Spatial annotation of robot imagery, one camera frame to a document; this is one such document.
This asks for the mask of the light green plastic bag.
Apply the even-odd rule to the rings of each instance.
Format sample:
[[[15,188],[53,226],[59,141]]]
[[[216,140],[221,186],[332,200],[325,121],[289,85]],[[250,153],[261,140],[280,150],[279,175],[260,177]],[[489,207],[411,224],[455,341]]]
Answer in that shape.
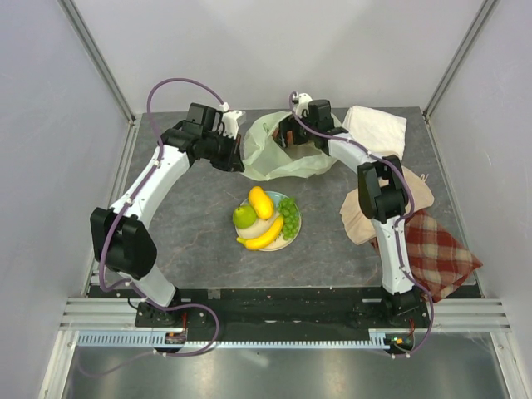
[[[280,147],[273,138],[287,111],[264,114],[247,129],[242,142],[243,176],[255,181],[284,177],[308,178],[329,171],[336,159],[317,149],[314,143]]]

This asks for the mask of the yellow fake mango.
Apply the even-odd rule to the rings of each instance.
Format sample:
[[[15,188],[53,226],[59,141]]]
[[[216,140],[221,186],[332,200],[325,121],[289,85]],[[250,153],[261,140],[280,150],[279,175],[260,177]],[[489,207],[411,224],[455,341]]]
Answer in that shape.
[[[273,200],[262,187],[254,186],[249,191],[248,201],[260,219],[267,220],[273,216],[275,211]]]

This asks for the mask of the green fake apple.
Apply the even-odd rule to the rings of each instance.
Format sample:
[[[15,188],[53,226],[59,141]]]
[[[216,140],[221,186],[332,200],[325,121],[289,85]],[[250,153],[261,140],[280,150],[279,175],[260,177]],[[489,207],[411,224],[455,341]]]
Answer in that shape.
[[[233,223],[237,229],[247,229],[257,221],[257,214],[250,204],[244,204],[233,212]]]

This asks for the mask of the green fake grapes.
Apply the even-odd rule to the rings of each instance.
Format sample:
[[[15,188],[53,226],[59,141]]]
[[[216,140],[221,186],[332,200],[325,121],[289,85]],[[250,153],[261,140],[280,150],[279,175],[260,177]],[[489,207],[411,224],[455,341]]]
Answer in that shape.
[[[286,241],[293,239],[300,227],[300,213],[293,198],[280,200],[277,211],[283,216],[282,238]]]

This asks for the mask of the yellow fake banana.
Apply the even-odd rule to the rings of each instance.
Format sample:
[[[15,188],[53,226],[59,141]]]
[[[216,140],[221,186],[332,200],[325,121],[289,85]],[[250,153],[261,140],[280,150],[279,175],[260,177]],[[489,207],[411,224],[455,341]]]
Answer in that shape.
[[[284,221],[283,216],[280,215],[276,220],[271,224],[269,229],[265,231],[259,237],[253,239],[244,239],[238,237],[236,240],[238,243],[242,244],[247,250],[261,250],[270,245],[277,237],[282,233]]]

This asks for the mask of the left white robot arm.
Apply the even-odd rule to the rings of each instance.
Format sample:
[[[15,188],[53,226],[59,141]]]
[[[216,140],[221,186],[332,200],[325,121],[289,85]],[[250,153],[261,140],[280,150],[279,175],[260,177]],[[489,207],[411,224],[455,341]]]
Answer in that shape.
[[[182,318],[176,287],[156,266],[157,248],[150,222],[177,180],[197,160],[208,160],[217,170],[242,172],[239,127],[243,111],[193,103],[184,120],[160,137],[149,163],[133,185],[108,209],[90,217],[91,236],[99,276],[109,269],[131,283],[154,306],[154,318],[173,327]]]

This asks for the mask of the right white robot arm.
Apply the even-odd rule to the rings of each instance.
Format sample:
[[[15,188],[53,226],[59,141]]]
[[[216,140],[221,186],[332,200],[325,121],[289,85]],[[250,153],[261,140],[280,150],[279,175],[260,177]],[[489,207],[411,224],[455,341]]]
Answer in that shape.
[[[377,235],[382,261],[382,288],[390,301],[381,306],[382,321],[400,327],[411,316],[406,301],[415,286],[406,251],[405,219],[413,196],[401,161],[395,155],[377,155],[357,142],[333,119],[328,100],[314,100],[306,93],[289,96],[290,115],[278,125],[273,139],[281,148],[311,143],[325,155],[357,174],[358,204]]]

